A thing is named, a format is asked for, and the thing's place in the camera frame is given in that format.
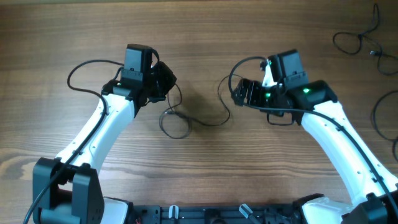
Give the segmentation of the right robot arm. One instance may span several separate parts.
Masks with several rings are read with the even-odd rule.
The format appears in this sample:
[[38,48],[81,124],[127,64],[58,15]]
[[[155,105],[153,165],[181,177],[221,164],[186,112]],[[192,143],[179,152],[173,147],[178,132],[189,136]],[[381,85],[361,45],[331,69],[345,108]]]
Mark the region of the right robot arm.
[[349,122],[323,80],[310,82],[295,49],[258,56],[264,78],[230,87],[234,104],[282,117],[291,114],[321,146],[340,175],[350,203],[313,194],[294,202],[300,223],[397,223],[397,177],[389,172]]

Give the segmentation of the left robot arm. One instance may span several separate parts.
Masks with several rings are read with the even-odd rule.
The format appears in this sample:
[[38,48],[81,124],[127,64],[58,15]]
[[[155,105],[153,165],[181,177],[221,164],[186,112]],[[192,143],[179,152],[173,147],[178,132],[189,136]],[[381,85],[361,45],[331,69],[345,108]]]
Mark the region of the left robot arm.
[[124,63],[95,95],[99,103],[74,140],[33,168],[33,202],[24,223],[140,223],[134,204],[105,197],[103,162],[123,130],[148,103],[164,101],[177,81],[155,49],[129,44]]

